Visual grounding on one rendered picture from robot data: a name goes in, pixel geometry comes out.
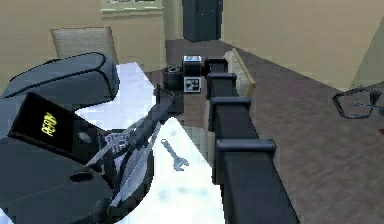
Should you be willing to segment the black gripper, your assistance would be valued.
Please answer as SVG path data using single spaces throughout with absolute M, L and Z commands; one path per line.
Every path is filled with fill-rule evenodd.
M 104 155 L 111 151 L 115 156 L 140 150 L 148 143 L 158 122 L 164 124 L 170 117 L 184 113 L 184 73 L 179 66 L 169 66 L 162 70 L 163 82 L 154 90 L 156 104 L 148 115 L 118 133 L 103 147 L 86 167 L 99 163 Z

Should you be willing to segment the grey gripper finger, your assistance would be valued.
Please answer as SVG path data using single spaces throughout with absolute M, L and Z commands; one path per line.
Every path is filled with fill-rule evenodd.
M 126 154 L 127 161 L 120 161 L 120 169 L 123 171 L 122 179 L 118 182 L 118 189 L 112 197 L 110 207 L 120 207 L 143 183 L 144 177 L 147 173 L 152 153 L 153 145 L 156 141 L 157 135 L 160 131 L 161 124 L 158 123 L 154 129 L 154 133 L 150 135 L 149 139 L 145 141 L 144 145 L 135 149 L 131 156 Z

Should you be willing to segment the grey metal wrench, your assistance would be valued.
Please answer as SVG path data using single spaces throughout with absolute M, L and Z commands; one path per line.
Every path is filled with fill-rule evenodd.
M 177 153 L 174 151 L 167 139 L 162 139 L 161 144 L 173 158 L 173 168 L 175 171 L 183 171 L 184 167 L 189 165 L 187 159 L 179 157 L 177 155 Z

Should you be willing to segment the white dining table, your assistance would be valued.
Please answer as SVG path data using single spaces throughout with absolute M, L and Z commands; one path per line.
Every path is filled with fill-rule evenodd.
M 103 128 L 124 128 L 154 104 L 153 85 L 136 63 L 117 67 L 117 97 L 79 114 Z M 161 144 L 167 139 L 188 160 L 175 171 Z M 96 179 L 70 183 L 64 176 L 78 164 L 57 154 L 9 140 L 0 143 L 0 224 L 69 224 L 91 213 L 96 200 L 110 192 Z M 224 224 L 220 189 L 211 183 L 210 166 L 175 118 L 160 129 L 154 144 L 154 180 L 138 208 L 117 224 Z

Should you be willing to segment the beige upholstered chair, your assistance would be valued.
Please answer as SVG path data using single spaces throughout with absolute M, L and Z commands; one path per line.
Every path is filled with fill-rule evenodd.
M 50 32 L 59 58 L 99 52 L 110 57 L 115 64 L 118 63 L 113 33 L 109 26 L 55 28 Z

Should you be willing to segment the beige chair with wooden edge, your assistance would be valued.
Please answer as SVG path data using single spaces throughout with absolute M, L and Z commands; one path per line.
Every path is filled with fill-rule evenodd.
M 237 75 L 236 90 L 239 96 L 251 97 L 256 83 L 238 51 L 233 48 L 224 54 L 228 62 L 228 72 Z

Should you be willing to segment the black fridge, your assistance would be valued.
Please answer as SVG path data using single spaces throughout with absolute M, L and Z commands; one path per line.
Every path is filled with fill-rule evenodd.
M 221 38 L 223 0 L 182 0 L 183 37 L 190 42 Z

